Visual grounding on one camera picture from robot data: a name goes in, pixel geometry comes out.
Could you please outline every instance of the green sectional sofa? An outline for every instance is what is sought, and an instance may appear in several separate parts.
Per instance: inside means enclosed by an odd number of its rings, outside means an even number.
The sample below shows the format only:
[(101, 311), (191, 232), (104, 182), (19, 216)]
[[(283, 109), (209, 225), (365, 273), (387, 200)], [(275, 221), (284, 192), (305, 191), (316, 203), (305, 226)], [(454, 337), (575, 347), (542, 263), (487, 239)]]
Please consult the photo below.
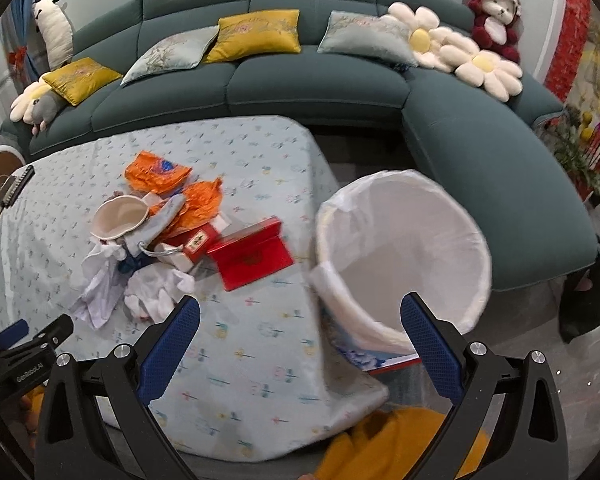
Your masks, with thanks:
[(332, 10), (382, 15), (402, 1), (427, 6), (468, 33), (471, 10), (451, 0), (133, 0), (78, 30), (74, 59), (92, 57), (125, 73), (157, 41), (219, 18), (261, 9), (300, 9), (300, 54), (167, 73), (125, 88), (113, 82), (47, 131), (7, 120), (28, 160), (69, 146), (165, 123), (277, 114), (302, 124), (401, 130), (421, 171), (474, 216), (493, 257), (493, 285), (529, 285), (593, 263), (596, 238), (569, 179), (532, 128), (562, 104), (525, 74), (507, 105), (453, 75), (394, 72), (372, 60), (316, 52)]

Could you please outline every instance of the floral tablecloth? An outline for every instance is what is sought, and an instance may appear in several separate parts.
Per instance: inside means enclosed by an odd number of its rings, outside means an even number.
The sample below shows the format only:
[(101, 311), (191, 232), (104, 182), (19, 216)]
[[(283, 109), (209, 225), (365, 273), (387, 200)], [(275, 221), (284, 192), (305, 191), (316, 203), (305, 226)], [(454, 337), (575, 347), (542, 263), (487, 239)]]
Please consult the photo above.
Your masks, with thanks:
[[(337, 189), (311, 133), (281, 117), (168, 124), (48, 156), (0, 217), (0, 330), (25, 319), (30, 333), (66, 312), (73, 272), (91, 248), (94, 211), (127, 190), (141, 150), (193, 168), (189, 181), (221, 175), (221, 210), (237, 230), (272, 215), (296, 263), (225, 292), (212, 264), (196, 273), (202, 321), (164, 396), (150, 409), (177, 449), (233, 461), (280, 456), (352, 426), (382, 405), (386, 387), (348, 364), (318, 330), (306, 274), (314, 215)], [(75, 321), (61, 346), (77, 359), (135, 342), (146, 324), (119, 303), (97, 332)], [(115, 425), (110, 406), (101, 403)]]

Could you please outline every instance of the ceramic cup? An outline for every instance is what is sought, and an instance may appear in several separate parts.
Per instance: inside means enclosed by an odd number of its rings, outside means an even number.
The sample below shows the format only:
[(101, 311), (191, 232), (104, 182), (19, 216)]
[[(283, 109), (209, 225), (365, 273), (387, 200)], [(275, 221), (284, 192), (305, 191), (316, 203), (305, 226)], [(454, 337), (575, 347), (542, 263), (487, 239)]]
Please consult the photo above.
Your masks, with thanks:
[(149, 206), (132, 195), (121, 195), (102, 204), (91, 221), (91, 234), (100, 240), (115, 240), (144, 222)]

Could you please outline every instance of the metal handle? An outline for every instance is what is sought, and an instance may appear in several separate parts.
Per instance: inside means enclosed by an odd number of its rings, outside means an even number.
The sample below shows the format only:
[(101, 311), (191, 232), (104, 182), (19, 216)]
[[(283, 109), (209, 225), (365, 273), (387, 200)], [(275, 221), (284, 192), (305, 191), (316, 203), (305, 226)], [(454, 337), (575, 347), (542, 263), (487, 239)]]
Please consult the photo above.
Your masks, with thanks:
[(184, 249), (184, 245), (174, 247), (173, 249), (167, 249), (166, 251), (162, 251), (160, 253), (154, 253), (153, 251), (150, 251), (149, 249), (146, 248), (146, 245), (144, 244), (144, 242), (139, 242), (138, 249), (140, 249), (147, 256), (153, 256), (154, 258), (157, 258), (158, 256), (170, 256), (171, 254), (181, 253), (182, 250)]

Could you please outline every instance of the flower-shaped cushion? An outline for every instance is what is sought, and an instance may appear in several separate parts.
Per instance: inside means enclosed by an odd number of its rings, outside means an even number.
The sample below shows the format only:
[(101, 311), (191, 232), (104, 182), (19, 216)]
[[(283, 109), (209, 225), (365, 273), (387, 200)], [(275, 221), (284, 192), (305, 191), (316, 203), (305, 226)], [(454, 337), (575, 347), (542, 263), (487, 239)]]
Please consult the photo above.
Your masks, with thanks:
[(477, 43), (453, 32), (443, 39), (438, 55), (443, 63), (456, 70), (456, 76), (467, 84), (484, 89), (506, 103), (522, 92), (522, 69), (495, 52), (480, 50)]
[(407, 4), (395, 2), (389, 6), (382, 19), (399, 20), (409, 26), (409, 45), (418, 65), (447, 73), (452, 71), (452, 67), (442, 62), (438, 56), (442, 39), (452, 31), (448, 27), (440, 27), (440, 19), (433, 10), (419, 7), (413, 12)]

